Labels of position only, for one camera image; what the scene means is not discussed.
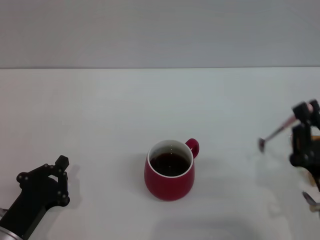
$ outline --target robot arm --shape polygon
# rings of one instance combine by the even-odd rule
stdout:
[[[30,172],[20,173],[21,194],[0,219],[0,240],[27,240],[47,210],[69,204],[69,160],[60,156],[55,165],[45,164]],[[50,175],[56,176],[58,182]]]
[[[307,169],[313,176],[320,191],[320,140],[312,140],[311,127],[320,129],[320,107],[316,100],[310,104],[310,112],[305,102],[293,108],[295,117],[300,124],[292,128],[292,148],[290,163],[294,167]]]

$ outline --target mug handle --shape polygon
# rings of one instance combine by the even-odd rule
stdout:
[[[199,153],[199,143],[194,138],[190,138],[188,141],[186,141],[185,145],[187,145],[192,152],[193,159],[195,159],[198,156]]]

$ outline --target white table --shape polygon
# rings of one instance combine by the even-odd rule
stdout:
[[[265,137],[291,107],[320,100],[320,68],[0,70],[0,207],[16,176],[69,157],[70,204],[32,240],[318,240],[319,200],[288,155],[290,130]],[[190,193],[153,197],[148,149],[195,138]]]

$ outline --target gray wall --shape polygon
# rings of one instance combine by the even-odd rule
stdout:
[[[1,0],[0,68],[320,66],[319,0]]]

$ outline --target coffee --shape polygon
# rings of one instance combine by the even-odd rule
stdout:
[[[159,174],[174,177],[185,173],[190,167],[190,163],[184,157],[176,153],[163,153],[154,157],[150,161],[151,166]]]

